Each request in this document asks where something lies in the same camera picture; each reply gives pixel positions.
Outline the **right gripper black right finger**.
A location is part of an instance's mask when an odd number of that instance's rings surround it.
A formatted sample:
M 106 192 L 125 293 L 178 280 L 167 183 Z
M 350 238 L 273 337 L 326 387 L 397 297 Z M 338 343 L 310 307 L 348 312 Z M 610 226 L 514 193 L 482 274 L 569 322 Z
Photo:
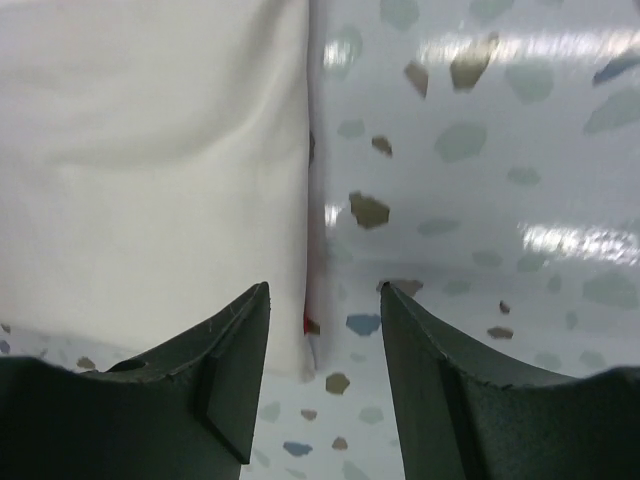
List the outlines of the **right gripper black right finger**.
M 504 355 L 392 283 L 381 324 L 409 479 L 635 479 L 639 371 L 574 378 Z

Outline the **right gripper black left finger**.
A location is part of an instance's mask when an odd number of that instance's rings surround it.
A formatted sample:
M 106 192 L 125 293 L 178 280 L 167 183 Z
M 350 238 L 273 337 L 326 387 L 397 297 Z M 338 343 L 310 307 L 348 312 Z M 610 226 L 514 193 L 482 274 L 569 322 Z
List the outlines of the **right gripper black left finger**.
M 1 361 L 5 479 L 236 479 L 250 460 L 266 283 L 107 371 Z

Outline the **white t shirt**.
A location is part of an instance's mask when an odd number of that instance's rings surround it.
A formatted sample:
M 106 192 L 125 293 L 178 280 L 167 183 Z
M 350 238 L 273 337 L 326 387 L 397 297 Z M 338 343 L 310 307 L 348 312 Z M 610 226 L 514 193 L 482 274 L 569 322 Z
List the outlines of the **white t shirt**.
M 1 5 L 1 319 L 142 352 L 267 282 L 306 381 L 305 1 Z

